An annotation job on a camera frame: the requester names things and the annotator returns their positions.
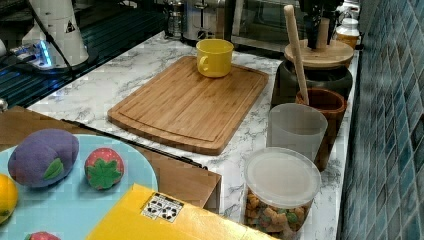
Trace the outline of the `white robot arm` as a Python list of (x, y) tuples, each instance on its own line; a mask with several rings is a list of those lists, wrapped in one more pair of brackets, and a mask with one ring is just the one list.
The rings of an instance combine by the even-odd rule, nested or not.
[[(234, 44), (284, 51), (280, 35), (288, 31), (283, 8), (294, 6), (295, 20), (311, 51), (331, 43), (336, 8), (344, 0), (164, 0), (164, 31), (171, 37), (199, 42), (225, 39)], [(26, 0), (34, 26), (22, 42), (43, 43), (50, 68), (76, 66), (88, 59), (72, 0)]]

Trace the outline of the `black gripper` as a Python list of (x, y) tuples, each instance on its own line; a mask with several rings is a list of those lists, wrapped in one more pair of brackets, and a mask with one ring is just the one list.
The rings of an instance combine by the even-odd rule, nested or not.
[(308, 39), (308, 47), (315, 49), (318, 40), (318, 28), (322, 18), (329, 20), (327, 44), (330, 44), (334, 27), (336, 26), (336, 8), (343, 0), (299, 0), (300, 9), (304, 13), (304, 28)]

